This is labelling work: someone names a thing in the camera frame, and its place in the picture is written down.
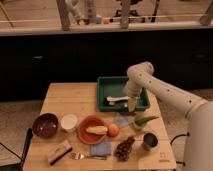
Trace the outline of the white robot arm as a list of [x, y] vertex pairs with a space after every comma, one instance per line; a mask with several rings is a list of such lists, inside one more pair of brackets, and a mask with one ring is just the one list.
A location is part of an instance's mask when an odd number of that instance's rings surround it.
[[146, 88], [189, 120], [182, 171], [213, 171], [213, 101], [182, 90], [153, 76], [150, 62], [127, 69], [125, 93], [135, 98]]

